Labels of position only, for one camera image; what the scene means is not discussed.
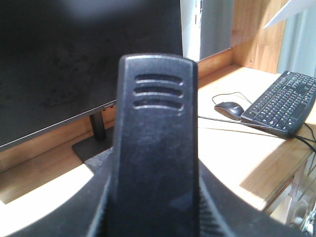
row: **keyboard cable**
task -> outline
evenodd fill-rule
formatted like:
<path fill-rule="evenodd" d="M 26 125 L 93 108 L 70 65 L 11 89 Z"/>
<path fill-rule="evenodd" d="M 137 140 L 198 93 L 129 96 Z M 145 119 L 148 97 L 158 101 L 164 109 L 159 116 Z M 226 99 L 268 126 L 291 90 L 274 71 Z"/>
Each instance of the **keyboard cable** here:
<path fill-rule="evenodd" d="M 263 128 L 263 129 L 266 129 L 266 130 L 272 130 L 272 131 L 278 131 L 278 132 L 281 132 L 279 129 L 276 129 L 276 128 L 273 128 L 273 127 L 266 127 L 266 126 L 263 126 L 263 125 L 257 125 L 257 124 L 249 124 L 249 123 L 246 123 L 246 122 L 238 122 L 238 121 L 230 121 L 230 120 L 224 120 L 224 119 L 218 119 L 218 118 L 209 118 L 209 117 L 204 117 L 204 116 L 198 116 L 198 118 L 200 119 L 208 119 L 208 120 L 213 120 L 213 121 L 220 121 L 220 122 L 229 122 L 229 123 L 236 123 L 236 124 L 241 124 L 241 125 L 245 125 L 245 126 L 248 126 L 248 127 L 257 127 L 257 128 Z M 302 137 L 302 136 L 299 136 L 299 135 L 296 135 L 296 134 L 292 134 L 292 133 L 288 133 L 288 132 L 283 132 L 285 135 L 290 135 L 290 136 L 293 136 L 294 138 L 298 139 L 299 141 L 303 142 L 305 145 L 307 145 L 314 153 L 316 153 L 316 149 L 310 144 L 308 143 L 307 141 L 311 141 L 311 142 L 314 142 L 316 143 L 316 139 L 315 140 L 312 140 L 312 139 L 309 139 L 309 138 L 306 138 L 306 137 Z"/>

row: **monitor screen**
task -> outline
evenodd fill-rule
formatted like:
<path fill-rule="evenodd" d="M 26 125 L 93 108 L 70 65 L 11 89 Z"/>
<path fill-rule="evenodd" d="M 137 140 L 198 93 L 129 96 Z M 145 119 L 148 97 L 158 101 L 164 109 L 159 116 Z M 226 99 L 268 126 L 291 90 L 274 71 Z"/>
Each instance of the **monitor screen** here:
<path fill-rule="evenodd" d="M 2 0 L 0 32 L 0 150 L 113 105 L 122 55 L 182 55 L 179 0 Z"/>

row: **black keyboard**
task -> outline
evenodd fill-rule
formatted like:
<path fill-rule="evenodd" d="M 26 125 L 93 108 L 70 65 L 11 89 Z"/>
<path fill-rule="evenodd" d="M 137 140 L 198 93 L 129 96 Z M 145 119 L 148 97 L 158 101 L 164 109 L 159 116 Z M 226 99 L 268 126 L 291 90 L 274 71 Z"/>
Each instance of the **black keyboard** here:
<path fill-rule="evenodd" d="M 242 115 L 241 121 L 279 137 L 302 127 L 316 98 L 316 78 L 285 71 Z"/>

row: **desk surface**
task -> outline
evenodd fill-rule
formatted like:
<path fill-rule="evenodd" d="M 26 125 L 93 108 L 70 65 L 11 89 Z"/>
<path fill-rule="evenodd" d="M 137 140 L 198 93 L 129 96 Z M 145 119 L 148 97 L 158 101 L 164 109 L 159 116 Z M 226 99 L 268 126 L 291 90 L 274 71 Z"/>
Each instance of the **desk surface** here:
<path fill-rule="evenodd" d="M 229 66 L 200 80 L 198 115 L 226 119 L 216 112 L 212 97 L 221 93 L 241 92 L 255 101 L 278 75 L 249 68 Z M 235 101 L 246 109 L 250 104 L 235 95 L 218 96 L 216 103 Z M 316 130 L 316 110 L 307 123 Z M 300 135 L 312 138 L 303 126 Z M 283 140 L 240 124 L 198 119 L 199 159 L 227 187 L 253 207 L 263 210 L 293 177 L 311 154 L 296 139 Z"/>
<path fill-rule="evenodd" d="M 274 74 L 237 66 L 210 74 L 199 81 L 198 114 L 226 119 L 214 111 L 214 95 L 239 91 L 254 101 L 276 78 Z M 217 103 L 230 100 L 244 109 L 249 106 L 236 96 L 215 98 Z M 313 121 L 316 122 L 315 109 L 307 120 L 315 129 Z M 304 127 L 299 133 L 311 137 Z M 76 141 L 0 173 L 0 236 L 51 212 L 92 177 L 71 149 Z M 200 160 L 227 187 L 259 210 L 278 194 L 310 153 L 308 147 L 295 139 L 285 141 L 243 125 L 198 119 Z M 65 166 L 75 168 L 63 174 Z M 43 185 L 47 177 L 58 178 Z"/>

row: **black mouse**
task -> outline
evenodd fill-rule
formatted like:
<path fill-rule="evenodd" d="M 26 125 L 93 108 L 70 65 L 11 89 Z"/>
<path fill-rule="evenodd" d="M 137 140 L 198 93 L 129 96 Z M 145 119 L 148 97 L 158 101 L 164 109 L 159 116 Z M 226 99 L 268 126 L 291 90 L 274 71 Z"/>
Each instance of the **black mouse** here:
<path fill-rule="evenodd" d="M 243 108 L 236 102 L 222 102 L 214 106 L 214 109 L 220 114 L 234 120 L 240 120 Z"/>

